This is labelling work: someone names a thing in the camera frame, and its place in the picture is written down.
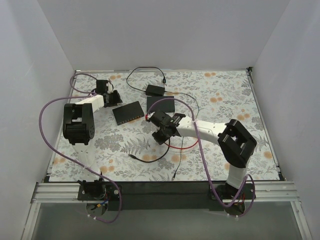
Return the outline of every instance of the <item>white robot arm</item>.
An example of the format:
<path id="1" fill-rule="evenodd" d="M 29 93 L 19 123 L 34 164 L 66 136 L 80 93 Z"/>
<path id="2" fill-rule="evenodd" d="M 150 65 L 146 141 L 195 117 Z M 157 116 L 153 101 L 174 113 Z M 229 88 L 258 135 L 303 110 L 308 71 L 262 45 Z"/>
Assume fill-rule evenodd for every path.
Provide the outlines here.
<path id="1" fill-rule="evenodd" d="M 78 161 L 96 173 L 100 170 L 95 158 L 94 141 L 92 141 L 95 136 L 94 112 L 104 105 L 102 95 L 64 105 L 63 136 L 72 144 Z M 92 182 L 98 178 L 97 175 L 83 169 L 82 180 Z"/>
<path id="2" fill-rule="evenodd" d="M 116 106 L 122 100 L 110 80 L 96 80 L 93 92 L 95 96 L 64 105 L 62 132 L 76 151 L 78 161 L 99 173 L 92 140 L 95 136 L 94 113 L 102 107 Z M 93 182 L 98 178 L 83 169 L 81 180 Z"/>
<path id="3" fill-rule="evenodd" d="M 162 111 L 156 111 L 146 116 L 148 122 L 159 127 L 152 134 L 160 145 L 170 137 L 197 137 L 194 121 L 184 114 L 176 113 L 173 117 Z M 227 187 L 236 192 L 246 175 L 248 162 L 257 141 L 237 120 L 229 123 L 213 123 L 197 120 L 196 125 L 202 140 L 219 145 L 226 160 L 230 163 Z"/>

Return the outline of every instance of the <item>floral tablecloth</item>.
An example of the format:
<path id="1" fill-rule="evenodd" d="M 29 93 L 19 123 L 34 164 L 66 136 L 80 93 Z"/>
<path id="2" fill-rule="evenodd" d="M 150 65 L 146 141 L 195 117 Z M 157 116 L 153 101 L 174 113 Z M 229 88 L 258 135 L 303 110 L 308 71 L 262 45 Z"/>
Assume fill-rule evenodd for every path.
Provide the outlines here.
<path id="1" fill-rule="evenodd" d="M 126 84 L 126 73 L 93 74 L 98 79 L 112 80 L 118 90 L 123 104 L 139 101 L 146 113 L 147 96 Z M 273 155 L 271 153 L 266 133 L 258 112 L 258 108 L 245 71 L 167 71 L 165 89 L 188 103 L 195 114 L 198 111 L 195 101 L 184 94 L 195 97 L 200 111 L 198 119 L 214 123 L 227 123 L 230 119 L 238 119 L 255 137 L 258 145 L 249 162 L 248 172 L 255 180 L 278 180 L 279 176 Z M 137 72 L 129 79 L 132 86 L 146 89 L 148 84 L 163 86 L 160 72 Z M 95 88 L 95 80 L 88 76 L 78 76 L 75 87 L 83 91 Z M 73 96 L 81 93 L 73 91 Z M 152 161 L 161 156 L 167 149 L 166 145 L 158 145 L 151 134 L 156 130 L 152 123 L 140 118 L 120 126 L 117 125 L 112 109 L 107 107 L 94 113 L 95 124 L 95 157 L 103 175 L 114 181 L 171 181 L 180 161 L 180 150 L 171 148 L 168 154 L 154 163 L 143 163 L 132 159 L 129 153 L 145 161 Z M 190 116 L 189 110 L 175 102 L 177 113 Z M 196 142 L 195 138 L 185 137 L 183 146 L 187 147 Z M 181 137 L 172 137 L 171 145 L 180 147 Z M 226 180 L 229 163 L 223 156 L 219 146 L 203 141 L 203 150 L 212 180 Z M 76 158 L 72 146 L 61 135 L 58 150 Z M 81 179 L 82 168 L 63 157 L 55 156 L 49 181 L 77 181 Z M 175 181 L 206 180 L 199 146 L 182 151 L 181 165 Z"/>

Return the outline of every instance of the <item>black cable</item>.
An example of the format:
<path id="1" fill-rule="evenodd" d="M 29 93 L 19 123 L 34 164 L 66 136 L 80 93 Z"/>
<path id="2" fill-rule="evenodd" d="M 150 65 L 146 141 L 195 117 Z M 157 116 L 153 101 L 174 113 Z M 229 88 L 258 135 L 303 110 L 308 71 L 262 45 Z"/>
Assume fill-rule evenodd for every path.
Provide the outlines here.
<path id="1" fill-rule="evenodd" d="M 129 76 L 126 77 L 126 80 L 125 80 L 125 81 L 126 81 L 126 84 L 128 84 L 130 88 L 133 88 L 133 89 L 135 89 L 135 90 L 138 90 L 138 91 L 141 91 L 141 92 L 144 92 L 144 93 L 146 92 L 145 90 L 142 90 L 142 89 L 133 87 L 133 86 L 131 86 L 131 85 L 128 83 L 129 77 L 130 77 L 131 74 L 132 74 L 135 70 L 137 70 L 137 69 L 158 69 L 158 70 L 162 73 L 162 75 L 163 75 L 162 83 L 165 84 L 165 83 L 167 82 L 167 81 L 166 81 L 165 74 L 164 74 L 164 72 L 163 72 L 160 68 L 158 68 L 158 67 L 156 67 L 156 66 L 138 66 L 138 67 L 136 67 L 135 69 L 132 70 L 132 72 L 129 74 Z"/>
<path id="2" fill-rule="evenodd" d="M 185 137 L 182 137 L 181 148 L 183 148 L 183 146 L 184 146 L 184 138 Z M 182 159 L 182 149 L 180 149 L 180 161 L 179 161 L 178 167 L 176 168 L 176 170 L 175 170 L 175 172 L 173 174 L 173 177 L 171 179 L 172 181 L 175 180 L 175 178 L 176 178 L 177 171 L 178 171 L 178 169 L 180 167 L 180 164 L 181 164 L 181 159 Z"/>
<path id="3" fill-rule="evenodd" d="M 112 91 L 110 91 L 111 93 L 114 91 L 114 89 L 115 89 L 115 87 L 114 87 L 114 85 L 112 84 L 112 82 L 111 81 L 109 81 L 109 83 L 111 84 L 111 86 L 112 86 Z"/>
<path id="4" fill-rule="evenodd" d="M 135 155 L 132 155 L 132 154 L 128 154 L 128 155 L 129 155 L 129 157 L 131 157 L 131 158 L 133 158 L 133 159 L 136 159 L 136 160 L 138 160 L 138 161 L 140 161 L 140 162 L 143 162 L 143 163 L 146 163 L 146 164 L 151 164 L 151 163 L 154 163 L 154 162 L 156 162 L 156 161 L 158 161 L 158 160 L 162 159 L 162 158 L 163 158 L 163 157 L 168 153 L 169 148 L 170 148 L 170 147 L 168 146 L 168 148 L 166 149 L 165 153 L 164 153 L 161 157 L 158 157 L 157 159 L 152 160 L 152 161 L 145 161 L 145 160 L 142 160 L 142 159 L 137 158 Z"/>

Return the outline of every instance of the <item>purple cable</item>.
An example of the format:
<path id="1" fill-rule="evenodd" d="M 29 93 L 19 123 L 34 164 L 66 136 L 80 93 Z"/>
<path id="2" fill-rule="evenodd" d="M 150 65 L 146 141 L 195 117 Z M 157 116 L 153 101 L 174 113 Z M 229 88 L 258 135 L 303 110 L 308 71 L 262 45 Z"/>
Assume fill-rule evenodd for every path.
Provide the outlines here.
<path id="1" fill-rule="evenodd" d="M 46 139 L 45 134 L 44 134 L 44 131 L 43 131 L 43 127 L 42 127 L 42 116 L 43 116 L 43 114 L 44 114 L 45 109 L 46 109 L 50 104 L 52 104 L 52 103 L 54 103 L 54 102 L 56 102 L 56 101 L 59 101 L 59 100 L 85 99 L 85 98 L 91 98 L 91 96 L 68 96 L 68 97 L 59 97 L 59 98 L 56 98 L 56 99 L 54 99 L 54 100 L 49 101 L 46 105 L 44 105 L 44 107 L 43 107 L 43 108 L 41 109 L 41 111 L 40 111 L 40 115 L 39 115 L 39 130 L 40 130 L 41 137 L 42 137 L 42 139 L 44 140 L 45 144 L 46 144 L 52 151 L 54 151 L 55 153 L 57 153 L 57 154 L 59 154 L 60 156 L 64 157 L 65 159 L 68 159 L 68 160 L 74 162 L 75 164 L 80 165 L 81 167 L 83 167 L 83 168 L 85 168 L 86 170 L 88 170 L 90 173 L 95 174 L 95 175 L 97 175 L 97 176 L 99 176 L 99 177 L 102 177 L 103 179 L 108 180 L 110 183 L 112 183 L 112 184 L 115 186 L 115 188 L 116 188 L 116 189 L 118 190 L 118 192 L 119 192 L 119 209 L 118 209 L 117 215 L 114 217 L 114 219 L 112 219 L 112 220 L 105 220 L 105 219 L 103 219 L 103 218 L 90 215 L 90 217 L 92 217 L 92 218 L 95 218 L 95 219 L 97 219 L 97 220 L 99 220 L 99 221 L 102 221 L 102 222 L 104 222 L 104 223 L 106 223 L 106 224 L 111 224 L 111 223 L 113 223 L 114 221 L 117 220 L 117 218 L 118 218 L 119 215 L 120 215 L 121 208 L 122 208 L 122 196 L 121 196 L 121 192 L 120 192 L 120 189 L 119 189 L 118 185 L 117 185 L 114 181 L 112 181 L 111 179 L 109 179 L 108 177 L 103 176 L 102 174 L 99 174 L 99 173 L 91 170 L 89 167 L 86 167 L 86 166 L 85 166 L 84 164 L 82 164 L 81 162 L 79 162 L 79 161 L 77 161 L 77 160 L 75 160 L 75 159 L 72 159 L 71 157 L 68 157 L 68 156 L 64 155 L 62 152 L 59 152 L 58 150 L 56 150 L 56 149 L 48 142 L 48 140 Z"/>
<path id="2" fill-rule="evenodd" d="M 240 185 L 240 188 L 239 188 L 238 191 L 236 192 L 233 200 L 232 200 L 229 204 L 224 204 L 223 201 L 221 201 L 220 197 L 218 196 L 218 194 L 217 194 L 217 192 L 216 192 L 216 189 L 215 189 L 215 187 L 214 187 L 214 185 L 213 185 L 213 183 L 212 183 L 212 181 L 211 181 L 211 177 L 210 177 L 209 170 L 208 170 L 208 167 L 207 167 L 207 164 L 206 164 L 206 160 L 205 160 L 204 150 L 203 150 L 203 148 L 202 148 L 202 143 L 201 143 L 201 139 L 200 139 L 200 134 L 199 134 L 199 131 L 198 131 L 197 124 L 196 124 L 196 122 L 195 122 L 195 114 L 194 114 L 194 111 L 192 110 L 192 108 L 191 108 L 188 104 L 186 104 L 184 101 L 182 101 L 182 100 L 180 100 L 180 99 L 177 99 L 177 98 L 164 98 L 164 99 L 160 99 L 160 100 L 156 101 L 154 104 L 152 104 L 147 113 L 149 114 L 149 113 L 151 112 L 151 109 L 152 109 L 155 105 L 157 105 L 158 103 L 160 103 L 160 102 L 162 102 L 162 101 L 167 101 L 167 100 L 178 101 L 178 102 L 184 104 L 184 105 L 191 111 L 191 118 L 192 118 L 192 120 L 194 121 L 194 122 L 193 122 L 193 125 L 194 125 L 194 129 L 195 129 L 196 137 L 197 137 L 197 139 L 198 139 L 198 144 L 199 144 L 199 149 L 200 149 L 200 154 L 201 154 L 201 158 L 202 158 L 202 162 L 203 162 L 205 174 L 206 174 L 206 176 L 207 176 L 207 178 L 208 178 L 208 182 L 209 182 L 209 184 L 210 184 L 210 187 L 211 187 L 211 190 L 212 190 L 212 192 L 213 192 L 214 197 L 217 199 L 217 201 L 218 201 L 224 208 L 230 208 L 230 207 L 235 203 L 235 201 L 237 200 L 239 194 L 241 193 L 241 191 L 242 191 L 242 189 L 243 189 L 243 187 L 244 187 L 244 185 L 245 185 L 245 183 L 246 183 L 246 180 L 247 180 L 248 176 L 251 178 L 251 181 L 252 181 L 252 184 L 253 184 L 253 193 L 252 193 L 253 196 L 252 196 L 252 201 L 251 201 L 251 204 L 250 204 L 250 206 L 248 207 L 247 211 L 245 211 L 243 214 L 239 215 L 238 217 L 242 217 L 242 216 L 244 216 L 245 214 L 247 214 L 248 210 L 250 210 L 251 207 L 252 207 L 252 204 L 253 204 L 253 202 L 254 202 L 254 200 L 255 200 L 255 193 L 256 193 L 256 188 L 254 187 L 254 186 L 255 186 L 255 182 L 254 182 L 252 176 L 251 176 L 250 174 L 247 174 L 247 175 L 244 177 L 244 179 L 243 179 L 243 181 L 242 181 L 242 183 L 241 183 L 241 185 Z"/>
<path id="3" fill-rule="evenodd" d="M 82 73 L 82 72 L 78 72 L 78 73 L 76 72 L 76 73 L 73 74 L 73 75 L 71 76 L 71 78 L 70 78 L 69 83 L 70 83 L 70 86 L 71 86 L 71 88 L 72 88 L 73 90 L 75 90 L 75 91 L 77 91 L 77 92 L 79 92 L 79 93 L 82 93 L 82 94 L 91 94 L 92 92 L 90 92 L 90 91 L 81 91 L 81 90 L 76 89 L 76 88 L 74 87 L 74 84 L 73 84 L 74 78 L 75 78 L 76 76 L 79 76 L 79 75 L 89 76 L 90 78 L 93 78 L 93 79 L 95 79 L 95 80 L 98 80 L 98 79 L 97 79 L 96 77 L 90 75 L 90 74 Z"/>

